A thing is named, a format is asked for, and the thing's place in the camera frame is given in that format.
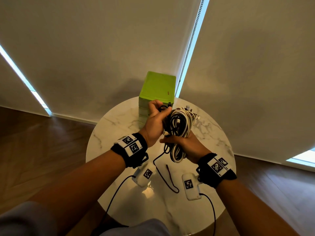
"person's right hand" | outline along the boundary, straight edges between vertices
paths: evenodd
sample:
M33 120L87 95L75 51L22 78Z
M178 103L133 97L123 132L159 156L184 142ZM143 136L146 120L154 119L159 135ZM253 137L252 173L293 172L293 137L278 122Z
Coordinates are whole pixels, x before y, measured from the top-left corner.
M160 143L176 143L180 145L186 153L187 159L195 164L198 163L200 158L211 153L211 151L197 139L192 131L190 131L186 138L178 136L164 137L163 139L160 139Z

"white device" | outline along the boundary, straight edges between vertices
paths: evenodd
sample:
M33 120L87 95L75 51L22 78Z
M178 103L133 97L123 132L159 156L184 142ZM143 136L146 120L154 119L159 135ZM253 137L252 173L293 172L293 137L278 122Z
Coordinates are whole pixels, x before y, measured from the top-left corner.
M155 173L155 166L152 162L148 162L144 166L142 165L141 168L135 171L132 180L140 187L148 186L148 183L151 181L151 176Z
M199 195L199 185L202 184L202 182L199 182L198 176L193 173L186 173L181 176L188 200L201 199L201 195Z

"marble table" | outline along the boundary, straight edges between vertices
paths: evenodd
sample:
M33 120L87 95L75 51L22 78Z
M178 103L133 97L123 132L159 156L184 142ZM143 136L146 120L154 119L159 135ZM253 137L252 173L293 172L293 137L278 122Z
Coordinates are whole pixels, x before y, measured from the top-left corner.
M175 107L189 105L192 111L200 116L192 131L201 143L212 152L224 157L236 172L234 154L223 130L202 109L185 100L175 98ZM86 152L86 162L108 151L113 143L122 136L139 131L138 127L138 97L128 99L108 111L94 128ZM163 152L164 144L157 143L147 150L149 161L153 161ZM168 181L168 164L174 184L179 188L179 194L172 192L158 173L151 176L148 187L140 188L132 179L126 180L115 196L108 214L121 224L134 226L147 219L157 218L165 223L172 235L188 235L197 233L214 222L213 211L206 197L188 201L185 195L181 176L192 172L197 175L197 165L188 159L180 163L171 161L169 155L163 155L156 161L161 174ZM120 183L135 169L127 168L115 182L104 192L98 202L106 210ZM225 209L216 191L205 184L199 185L200 191L210 197L218 218Z

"green lid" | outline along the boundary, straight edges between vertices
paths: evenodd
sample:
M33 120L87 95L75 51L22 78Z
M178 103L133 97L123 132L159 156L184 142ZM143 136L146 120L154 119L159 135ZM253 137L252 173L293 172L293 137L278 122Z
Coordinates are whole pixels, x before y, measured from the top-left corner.
M139 97L174 103L176 77L148 71Z

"person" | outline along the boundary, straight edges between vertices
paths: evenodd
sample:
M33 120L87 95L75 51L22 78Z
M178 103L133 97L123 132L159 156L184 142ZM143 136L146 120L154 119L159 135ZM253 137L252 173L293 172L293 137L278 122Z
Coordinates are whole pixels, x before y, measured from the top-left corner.
M150 115L139 131L147 147L153 146L159 139L163 133L162 120L171 113L171 107L159 112L161 105L158 100L149 103ZM187 159L195 164L211 153L192 132L187 138L171 136L160 142L179 144ZM129 164L114 150L108 150L40 190L27 202L2 214L0 236L66 234ZM238 179L223 179L215 190L240 235L298 235ZM161 236L170 233L161 221L151 219L133 227L113 228L101 235Z

